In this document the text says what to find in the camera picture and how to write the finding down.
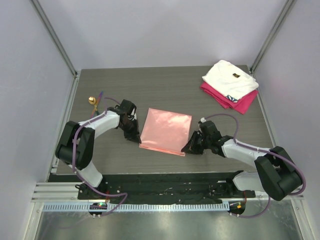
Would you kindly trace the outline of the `pink satin napkin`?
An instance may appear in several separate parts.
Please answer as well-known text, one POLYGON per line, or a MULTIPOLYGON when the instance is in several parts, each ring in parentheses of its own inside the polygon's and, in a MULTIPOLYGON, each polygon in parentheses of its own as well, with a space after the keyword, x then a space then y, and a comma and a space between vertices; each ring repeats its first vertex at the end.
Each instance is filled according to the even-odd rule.
POLYGON ((191 123, 190 115, 149 108, 139 147, 184 157, 182 148, 188 143, 191 123))

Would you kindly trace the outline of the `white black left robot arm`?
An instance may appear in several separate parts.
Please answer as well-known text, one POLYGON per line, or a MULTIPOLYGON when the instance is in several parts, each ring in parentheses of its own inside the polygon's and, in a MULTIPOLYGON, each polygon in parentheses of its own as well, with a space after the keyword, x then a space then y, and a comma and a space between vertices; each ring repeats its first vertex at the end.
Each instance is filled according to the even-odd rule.
POLYGON ((97 200, 106 195, 107 184, 92 161, 95 139, 109 130, 121 129, 126 140, 140 144, 136 111, 136 105, 124 99, 89 120, 68 121, 64 126, 55 156, 90 186, 89 194, 97 200))

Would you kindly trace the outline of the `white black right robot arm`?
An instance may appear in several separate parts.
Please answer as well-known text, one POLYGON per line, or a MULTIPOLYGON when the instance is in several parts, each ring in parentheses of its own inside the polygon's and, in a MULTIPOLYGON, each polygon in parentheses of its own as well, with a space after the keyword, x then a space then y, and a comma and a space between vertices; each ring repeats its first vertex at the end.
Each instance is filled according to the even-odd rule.
POLYGON ((273 200, 281 201, 303 185, 303 178, 293 167, 293 161, 282 147, 258 148, 221 135, 211 121, 199 123, 190 140, 181 149, 183 153, 202 155, 205 150, 223 158, 243 162, 256 169, 241 171, 226 184, 226 193, 233 198, 243 191, 265 192, 273 200))

